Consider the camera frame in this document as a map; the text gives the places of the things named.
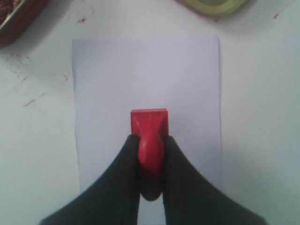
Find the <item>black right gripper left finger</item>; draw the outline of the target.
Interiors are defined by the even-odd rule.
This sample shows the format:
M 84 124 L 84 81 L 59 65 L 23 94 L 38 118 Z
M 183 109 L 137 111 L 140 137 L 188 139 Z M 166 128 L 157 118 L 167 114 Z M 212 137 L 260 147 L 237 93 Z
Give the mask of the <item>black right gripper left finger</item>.
M 44 218 L 42 225 L 136 225 L 140 200 L 139 137 L 129 135 L 107 170 L 68 205 Z

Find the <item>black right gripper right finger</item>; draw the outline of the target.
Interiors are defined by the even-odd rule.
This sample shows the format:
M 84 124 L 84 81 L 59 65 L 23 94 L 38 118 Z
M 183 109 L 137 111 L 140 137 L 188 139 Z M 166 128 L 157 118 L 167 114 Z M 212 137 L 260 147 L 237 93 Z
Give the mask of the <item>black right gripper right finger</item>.
M 164 139 L 163 202 L 168 225 L 265 225 L 261 216 L 210 184 L 185 157 L 175 139 Z

